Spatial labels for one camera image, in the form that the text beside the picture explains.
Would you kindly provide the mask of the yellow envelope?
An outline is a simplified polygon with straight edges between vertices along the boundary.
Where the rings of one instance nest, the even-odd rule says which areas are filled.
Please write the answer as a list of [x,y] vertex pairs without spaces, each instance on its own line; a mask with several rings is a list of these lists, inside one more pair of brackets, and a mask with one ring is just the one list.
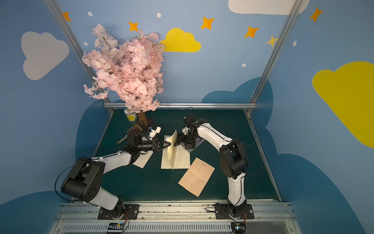
[[167,157],[168,161],[170,162],[171,169],[174,169],[174,151],[175,143],[177,141],[177,130],[174,131],[174,133],[167,139],[167,141],[170,143],[170,146],[167,148]]

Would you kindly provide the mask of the brown letter paper front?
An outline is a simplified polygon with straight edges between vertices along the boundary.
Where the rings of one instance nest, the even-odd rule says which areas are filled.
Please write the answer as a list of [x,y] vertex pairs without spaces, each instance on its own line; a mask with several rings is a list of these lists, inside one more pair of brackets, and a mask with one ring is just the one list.
[[214,167],[196,158],[178,184],[196,197],[199,197],[214,170]]

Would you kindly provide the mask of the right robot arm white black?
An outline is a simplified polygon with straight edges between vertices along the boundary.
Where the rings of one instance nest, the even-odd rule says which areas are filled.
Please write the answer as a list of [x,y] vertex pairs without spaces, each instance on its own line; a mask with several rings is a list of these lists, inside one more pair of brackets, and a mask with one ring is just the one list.
[[198,140],[203,139],[220,153],[221,170],[228,178],[228,212],[232,217],[238,217],[247,205],[244,178],[248,162],[243,144],[220,133],[205,119],[196,120],[192,114],[184,117],[184,124],[176,145],[195,149]]

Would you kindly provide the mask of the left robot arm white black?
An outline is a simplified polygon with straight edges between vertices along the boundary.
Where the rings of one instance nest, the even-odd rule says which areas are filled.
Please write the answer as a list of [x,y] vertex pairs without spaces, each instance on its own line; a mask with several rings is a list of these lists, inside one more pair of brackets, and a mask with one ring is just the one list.
[[62,183],[61,192],[99,207],[98,219],[127,219],[123,200],[101,187],[103,176],[134,163],[143,152],[159,152],[172,146],[173,143],[156,137],[160,131],[157,127],[147,140],[143,140],[142,131],[132,129],[127,133],[126,145],[118,152],[96,158],[80,157]]

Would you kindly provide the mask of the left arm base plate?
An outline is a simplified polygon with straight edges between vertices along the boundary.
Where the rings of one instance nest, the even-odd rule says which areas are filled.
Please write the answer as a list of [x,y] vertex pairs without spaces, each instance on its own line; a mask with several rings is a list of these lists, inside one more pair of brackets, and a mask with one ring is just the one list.
[[98,220],[135,220],[137,219],[139,204],[119,204],[113,210],[100,208]]

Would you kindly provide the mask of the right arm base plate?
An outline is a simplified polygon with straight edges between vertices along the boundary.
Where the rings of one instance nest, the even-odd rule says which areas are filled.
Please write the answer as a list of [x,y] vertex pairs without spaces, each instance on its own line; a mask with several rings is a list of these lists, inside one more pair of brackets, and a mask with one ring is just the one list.
[[214,204],[216,219],[254,219],[254,211],[251,204],[245,201],[239,206],[231,204]]

